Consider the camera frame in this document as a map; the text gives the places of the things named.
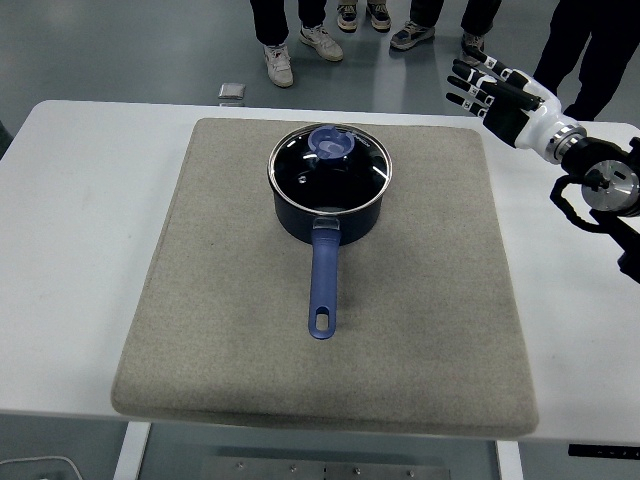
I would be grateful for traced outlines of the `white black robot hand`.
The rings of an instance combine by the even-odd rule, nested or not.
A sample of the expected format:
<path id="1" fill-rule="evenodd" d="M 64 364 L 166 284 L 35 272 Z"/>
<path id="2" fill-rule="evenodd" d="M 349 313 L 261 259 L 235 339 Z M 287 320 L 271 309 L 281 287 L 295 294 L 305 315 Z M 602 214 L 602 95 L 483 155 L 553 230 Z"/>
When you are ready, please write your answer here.
<path id="1" fill-rule="evenodd" d="M 476 66 L 455 59 L 446 99 L 481 119 L 503 143 L 545 154 L 550 138 L 571 123 L 558 98 L 531 76 L 473 48 Z"/>

